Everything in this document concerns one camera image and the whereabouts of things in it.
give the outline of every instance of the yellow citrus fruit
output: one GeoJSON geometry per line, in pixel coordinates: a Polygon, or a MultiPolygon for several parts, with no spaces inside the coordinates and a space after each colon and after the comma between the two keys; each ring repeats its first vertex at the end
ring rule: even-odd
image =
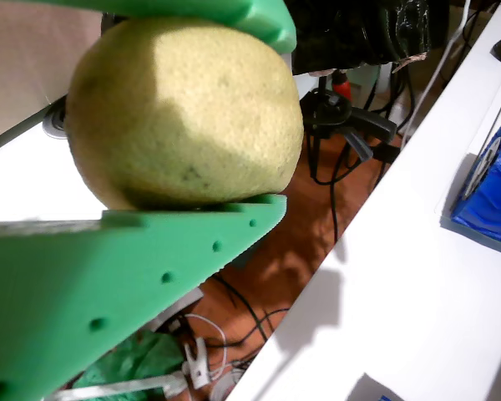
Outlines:
{"type": "Polygon", "coordinates": [[[76,68],[65,130],[91,191],[111,209],[142,210],[282,191],[303,136],[282,58],[192,18],[110,29],[76,68]]]}

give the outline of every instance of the brown floor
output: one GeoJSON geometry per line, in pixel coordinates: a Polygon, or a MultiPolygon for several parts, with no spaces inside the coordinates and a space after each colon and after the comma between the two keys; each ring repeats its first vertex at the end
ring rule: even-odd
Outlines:
{"type": "MultiPolygon", "coordinates": [[[[330,180],[332,168],[344,144],[345,140],[338,136],[321,146],[319,176],[322,180],[330,180]]],[[[370,160],[336,185],[340,232],[347,228],[371,193],[380,166],[379,162],[370,160]]],[[[229,265],[220,272],[246,297],[258,318],[264,317],[267,312],[290,307],[334,242],[329,188],[315,184],[310,178],[305,151],[284,194],[288,198],[286,217],[266,236],[246,267],[237,269],[229,265]]],[[[235,299],[234,306],[222,284],[209,279],[201,289],[205,296],[193,312],[217,323],[225,331],[228,341],[239,340],[256,325],[238,299],[235,299]]],[[[283,315],[278,313],[271,317],[273,327],[280,324],[283,315]]],[[[190,319],[190,324],[197,336],[219,338],[216,330],[207,323],[190,319]]],[[[263,326],[267,335],[271,335],[268,324],[263,326]]],[[[263,339],[256,331],[244,346],[230,348],[228,359],[243,358],[262,345],[263,339]]],[[[211,369],[220,366],[221,358],[220,349],[210,350],[211,369]]],[[[207,399],[208,392],[208,388],[203,388],[194,393],[194,400],[207,399]]],[[[188,399],[188,395],[183,395],[181,399],[188,399]]]]}

